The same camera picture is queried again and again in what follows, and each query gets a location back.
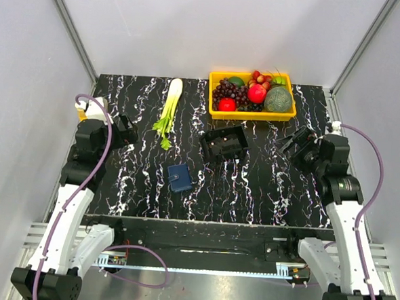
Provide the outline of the black plastic card box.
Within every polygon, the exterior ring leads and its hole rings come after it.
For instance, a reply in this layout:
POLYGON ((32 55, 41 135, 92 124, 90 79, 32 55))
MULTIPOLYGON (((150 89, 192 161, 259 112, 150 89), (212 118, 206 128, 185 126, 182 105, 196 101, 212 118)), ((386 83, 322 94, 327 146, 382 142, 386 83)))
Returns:
POLYGON ((242 126, 209 130, 199 140, 205 163, 241 161, 249 149, 249 141, 242 126))

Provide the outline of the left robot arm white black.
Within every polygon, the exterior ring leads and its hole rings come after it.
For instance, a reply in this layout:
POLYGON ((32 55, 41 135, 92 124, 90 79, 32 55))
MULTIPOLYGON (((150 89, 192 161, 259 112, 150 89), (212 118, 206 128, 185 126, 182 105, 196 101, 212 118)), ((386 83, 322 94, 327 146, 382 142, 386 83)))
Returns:
POLYGON ((11 274, 24 300, 77 300, 83 277, 100 253, 105 248, 117 250, 125 241, 121 220, 100 217, 86 237, 74 243, 105 175, 109 153, 138 142, 138 129, 126 115, 112 121, 107 126, 101 119, 84 119, 77 126, 47 229, 27 265, 11 274))

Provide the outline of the blue leather card holder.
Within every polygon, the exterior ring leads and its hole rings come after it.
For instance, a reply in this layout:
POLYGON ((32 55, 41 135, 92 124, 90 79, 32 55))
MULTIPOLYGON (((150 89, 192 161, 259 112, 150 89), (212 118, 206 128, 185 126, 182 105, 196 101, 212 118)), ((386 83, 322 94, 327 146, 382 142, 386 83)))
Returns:
POLYGON ((192 189, 192 181, 186 164, 167 167, 168 181, 172 193, 180 193, 192 189))

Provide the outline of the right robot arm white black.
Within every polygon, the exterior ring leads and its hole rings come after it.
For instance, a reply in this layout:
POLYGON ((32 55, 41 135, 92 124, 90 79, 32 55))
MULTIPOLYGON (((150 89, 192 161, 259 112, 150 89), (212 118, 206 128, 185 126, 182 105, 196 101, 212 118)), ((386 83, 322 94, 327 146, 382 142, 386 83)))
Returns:
POLYGON ((281 139, 280 152, 293 150, 290 162, 311 174, 334 230, 338 254, 335 262, 322 240, 308 237, 290 240, 285 253, 294 262, 304 260, 322 288, 322 300, 397 300, 387 295, 371 254, 358 179, 349 173, 350 146, 338 121, 323 136, 302 126, 281 139))

